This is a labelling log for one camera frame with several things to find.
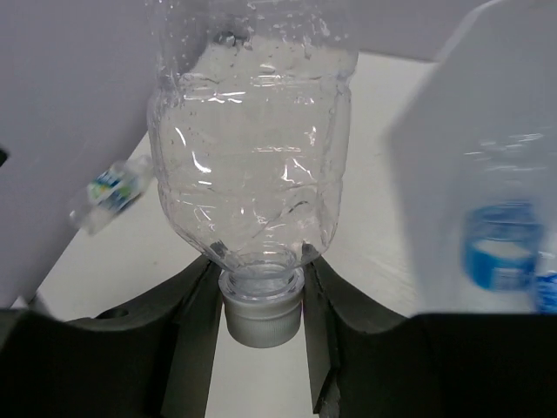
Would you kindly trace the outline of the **clear bottle blue label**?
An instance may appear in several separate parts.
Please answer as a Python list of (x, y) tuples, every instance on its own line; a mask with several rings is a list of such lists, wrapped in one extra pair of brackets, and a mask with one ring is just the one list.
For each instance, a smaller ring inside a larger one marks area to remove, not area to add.
[(487, 139), (462, 186), (460, 309), (531, 313), (534, 277), (556, 212), (556, 136), (534, 130)]

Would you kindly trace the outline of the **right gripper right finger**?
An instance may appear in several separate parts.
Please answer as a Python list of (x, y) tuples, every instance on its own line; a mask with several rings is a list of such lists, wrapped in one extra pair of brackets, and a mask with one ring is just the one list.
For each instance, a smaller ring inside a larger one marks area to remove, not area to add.
[(428, 313), (407, 318), (339, 276), (304, 269), (313, 411), (321, 417), (553, 417), (556, 319)]

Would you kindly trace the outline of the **clear unlabelled plastic bottle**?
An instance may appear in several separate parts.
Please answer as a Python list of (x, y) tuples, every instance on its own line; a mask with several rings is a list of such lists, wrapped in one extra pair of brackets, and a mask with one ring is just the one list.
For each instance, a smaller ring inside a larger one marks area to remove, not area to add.
[(172, 229), (220, 268), (230, 335), (299, 330), (339, 222), (358, 62), (344, 1), (152, 1), (147, 121)]

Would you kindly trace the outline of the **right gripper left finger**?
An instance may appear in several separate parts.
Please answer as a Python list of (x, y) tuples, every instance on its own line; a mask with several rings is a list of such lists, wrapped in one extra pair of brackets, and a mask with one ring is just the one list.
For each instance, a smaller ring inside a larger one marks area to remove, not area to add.
[(94, 318), (1, 313), (4, 417), (202, 417), (218, 338), (205, 257)]

